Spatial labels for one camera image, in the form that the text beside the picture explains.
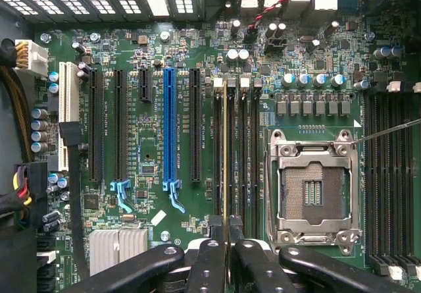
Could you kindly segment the black RAM slot grey latch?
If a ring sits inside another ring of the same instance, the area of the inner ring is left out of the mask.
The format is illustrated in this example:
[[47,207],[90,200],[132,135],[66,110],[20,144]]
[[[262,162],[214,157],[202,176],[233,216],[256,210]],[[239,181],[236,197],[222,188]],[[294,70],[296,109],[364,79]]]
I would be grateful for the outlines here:
[[251,93],[251,210],[252,210],[252,237],[260,238],[260,161],[259,161],[259,101],[262,80],[253,80]]
[[235,78],[227,79],[228,215],[235,214]]

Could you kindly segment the black RAM slot white latch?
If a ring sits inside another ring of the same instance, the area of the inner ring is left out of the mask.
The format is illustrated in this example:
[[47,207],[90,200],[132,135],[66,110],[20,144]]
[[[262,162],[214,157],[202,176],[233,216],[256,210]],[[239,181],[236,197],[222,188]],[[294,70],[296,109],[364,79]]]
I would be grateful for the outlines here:
[[213,121],[213,134],[214,134],[214,213],[221,215],[221,93],[223,90],[223,80],[221,77],[215,77],[213,80],[214,90],[214,121]]
[[243,221],[243,233],[247,235],[247,207],[248,207],[248,170],[247,170],[247,98],[250,78],[241,76],[239,79],[239,183],[241,192],[240,212]]

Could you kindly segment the white label sticker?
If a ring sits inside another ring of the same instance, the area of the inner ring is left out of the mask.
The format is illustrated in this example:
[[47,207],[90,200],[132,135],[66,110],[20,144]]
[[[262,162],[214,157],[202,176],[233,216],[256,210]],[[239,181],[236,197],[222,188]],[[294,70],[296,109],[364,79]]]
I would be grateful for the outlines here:
[[157,226],[164,218],[166,213],[163,210],[160,210],[150,221],[153,226]]

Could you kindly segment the light blue slot retaining clip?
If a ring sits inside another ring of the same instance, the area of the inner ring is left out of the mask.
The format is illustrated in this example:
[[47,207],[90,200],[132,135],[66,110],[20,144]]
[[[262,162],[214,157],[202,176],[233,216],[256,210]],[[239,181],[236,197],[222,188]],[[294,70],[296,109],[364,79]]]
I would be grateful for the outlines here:
[[132,208],[126,205],[127,194],[126,190],[131,188],[131,180],[112,181],[110,183],[110,191],[116,192],[119,208],[125,210],[127,213],[132,213]]
[[179,201],[179,189],[180,181],[179,180],[165,180],[162,184],[162,189],[168,194],[169,200],[172,204],[172,207],[185,213],[185,207]]

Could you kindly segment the thin metal locking lever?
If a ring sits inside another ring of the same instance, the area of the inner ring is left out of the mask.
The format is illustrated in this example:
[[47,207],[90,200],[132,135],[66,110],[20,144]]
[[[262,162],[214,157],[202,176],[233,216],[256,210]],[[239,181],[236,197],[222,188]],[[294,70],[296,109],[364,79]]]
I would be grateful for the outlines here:
[[384,136],[384,135],[390,134],[392,132],[396,132],[396,131],[399,131],[399,130],[410,128],[410,127],[413,127],[413,126],[416,126],[416,125],[419,125],[419,124],[421,124],[421,119],[416,119],[416,120],[412,120],[410,122],[405,122],[403,124],[399,124],[397,126],[388,128],[386,130],[382,130],[382,131],[376,132],[374,134],[371,134],[369,136],[365,136],[363,138],[354,140],[354,141],[351,142],[351,145],[354,146],[354,145],[357,145],[359,143],[363,143],[363,142],[366,142],[368,140],[372,140],[372,139],[378,138],[380,136]]
[[266,131],[266,152],[265,152],[265,196],[266,196],[266,234],[268,243],[274,253],[279,252],[277,241],[276,219],[274,218],[274,199],[272,194],[272,164],[270,154],[271,131]]

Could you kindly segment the silver finned chipset heatsink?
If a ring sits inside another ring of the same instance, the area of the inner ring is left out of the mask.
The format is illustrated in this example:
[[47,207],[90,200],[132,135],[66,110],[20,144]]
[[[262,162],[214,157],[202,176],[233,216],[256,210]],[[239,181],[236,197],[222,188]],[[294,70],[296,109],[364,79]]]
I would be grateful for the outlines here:
[[94,230],[89,235],[89,275],[96,275],[147,250],[145,229]]

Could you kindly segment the silver CPU socket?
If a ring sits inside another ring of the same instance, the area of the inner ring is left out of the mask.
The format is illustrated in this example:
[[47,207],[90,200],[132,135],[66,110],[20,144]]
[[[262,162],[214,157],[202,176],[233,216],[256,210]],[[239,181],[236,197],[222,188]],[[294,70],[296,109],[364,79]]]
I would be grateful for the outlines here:
[[362,237],[359,162],[350,130],[334,140],[288,140],[271,131],[272,194],[279,250],[336,246],[351,255]]

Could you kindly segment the long black expansion slot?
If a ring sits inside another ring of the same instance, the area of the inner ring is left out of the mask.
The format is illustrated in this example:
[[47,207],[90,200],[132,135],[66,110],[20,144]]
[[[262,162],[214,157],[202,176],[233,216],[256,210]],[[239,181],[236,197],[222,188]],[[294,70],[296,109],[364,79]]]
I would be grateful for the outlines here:
[[100,184],[103,179],[103,75],[89,72],[88,90],[88,180]]
[[127,85],[124,70],[114,71],[114,181],[127,178]]
[[202,114],[200,69],[189,70],[190,178],[201,181]]

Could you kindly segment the green PC motherboard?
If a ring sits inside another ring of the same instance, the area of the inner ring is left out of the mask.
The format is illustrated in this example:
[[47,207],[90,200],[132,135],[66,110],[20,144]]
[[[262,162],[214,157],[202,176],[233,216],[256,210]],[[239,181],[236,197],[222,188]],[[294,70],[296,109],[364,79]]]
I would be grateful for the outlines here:
[[[94,230],[145,229],[148,250],[171,244],[189,250],[187,262],[202,240],[210,238],[210,216],[214,213],[214,90],[213,80],[235,78],[235,214],[241,218],[239,183],[239,79],[250,78],[247,98],[248,207],[245,238],[262,242],[263,249],[274,253],[266,234],[264,196],[264,158],[266,131],[282,130],[288,140],[334,140],[348,129],[353,140],[364,135],[364,92],[370,97],[371,128],[378,131],[376,97],[397,88],[400,93],[401,123],[421,119],[421,23],[415,7],[406,3],[383,12],[367,15],[361,11],[341,11],[317,28],[307,28],[300,20],[278,18],[248,28],[248,20],[221,17],[202,24],[146,24],[139,29],[77,28],[51,30],[40,36],[50,53],[49,77],[36,81],[36,107],[49,113],[46,121],[49,151],[34,153],[46,163],[43,181],[47,208],[42,214],[37,246],[54,261],[38,272],[39,293],[62,293],[76,284],[80,276],[77,262],[89,273],[89,235]],[[248,61],[228,62],[229,49],[246,49]],[[59,63],[72,62],[80,80],[79,121],[59,122]],[[88,180],[88,90],[89,72],[96,68],[103,75],[103,179]],[[138,71],[148,68],[153,84],[152,102],[139,100]],[[180,181],[179,201],[186,212],[172,207],[164,182],[164,69],[174,68],[177,83],[176,180]],[[201,181],[190,178],[189,70],[200,69],[201,81]],[[114,181],[114,71],[124,70],[127,85],[127,213],[119,208]],[[290,88],[282,85],[285,73],[295,75]],[[299,88],[299,74],[311,75],[311,86]],[[312,78],[325,73],[328,80],[315,88]],[[342,88],[333,88],[330,78],[345,77]],[[251,210],[251,93],[253,80],[261,78],[259,101],[260,161],[260,238],[252,237]],[[381,275],[379,259],[378,145],[372,147],[372,218],[376,219],[374,275],[404,286],[410,293],[421,293],[421,124],[412,128],[414,167],[414,253],[420,264],[410,276],[410,261],[405,256],[405,152],[403,130],[400,150],[400,242],[397,255],[401,279],[393,279],[390,257],[389,144],[384,135],[384,178],[387,188],[385,215],[388,223],[387,270]],[[58,133],[68,152],[68,171],[58,170]],[[360,223],[362,237],[351,255],[344,256],[336,246],[305,246],[334,259],[371,273],[366,263],[365,156],[364,144],[356,145],[359,162]],[[166,217],[153,226],[150,221],[160,211]]]

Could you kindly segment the long blue expansion slot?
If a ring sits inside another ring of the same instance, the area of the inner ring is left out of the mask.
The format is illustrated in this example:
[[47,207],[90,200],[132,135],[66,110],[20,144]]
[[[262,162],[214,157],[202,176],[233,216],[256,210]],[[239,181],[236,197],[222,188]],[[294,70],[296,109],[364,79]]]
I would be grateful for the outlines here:
[[177,83],[174,68],[164,69],[164,182],[176,181]]

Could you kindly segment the short white PCI slot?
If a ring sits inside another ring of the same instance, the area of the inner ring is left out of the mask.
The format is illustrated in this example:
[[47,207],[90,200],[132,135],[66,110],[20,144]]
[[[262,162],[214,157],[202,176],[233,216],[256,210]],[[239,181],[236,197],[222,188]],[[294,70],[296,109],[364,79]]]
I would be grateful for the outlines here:
[[67,147],[64,145],[63,139],[61,137],[61,134],[58,133],[58,170],[68,171],[68,152]]

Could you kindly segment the short black expansion slot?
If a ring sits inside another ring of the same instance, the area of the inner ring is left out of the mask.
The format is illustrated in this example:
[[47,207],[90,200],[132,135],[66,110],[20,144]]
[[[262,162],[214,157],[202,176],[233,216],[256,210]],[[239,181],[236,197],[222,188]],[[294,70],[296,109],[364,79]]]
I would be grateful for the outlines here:
[[152,79],[151,72],[148,68],[141,68],[138,71],[138,94],[139,100],[142,102],[152,102]]

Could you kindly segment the white PCI expansion slot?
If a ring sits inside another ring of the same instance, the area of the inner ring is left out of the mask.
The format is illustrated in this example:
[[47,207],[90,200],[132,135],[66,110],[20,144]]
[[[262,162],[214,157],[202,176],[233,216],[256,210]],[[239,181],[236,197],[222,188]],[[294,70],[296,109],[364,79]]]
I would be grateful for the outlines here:
[[59,63],[59,122],[79,121],[80,80],[78,67],[72,62]]

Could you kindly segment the dark grey PC case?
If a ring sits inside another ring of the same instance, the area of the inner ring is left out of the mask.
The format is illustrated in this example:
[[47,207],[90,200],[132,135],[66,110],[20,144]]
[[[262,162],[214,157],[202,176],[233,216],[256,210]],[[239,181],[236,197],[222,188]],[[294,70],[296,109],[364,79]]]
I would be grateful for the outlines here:
[[[329,18],[295,20],[317,28],[341,11],[372,15],[402,3],[415,7],[421,23],[421,0],[339,0]],[[30,148],[36,81],[49,77],[50,53],[40,36],[77,28],[198,25],[221,17],[205,20],[203,0],[0,0],[0,293],[39,293],[38,272],[54,261],[37,246],[47,165]],[[235,293],[231,263],[228,248],[224,293]],[[150,293],[184,293],[185,286],[170,276]]]

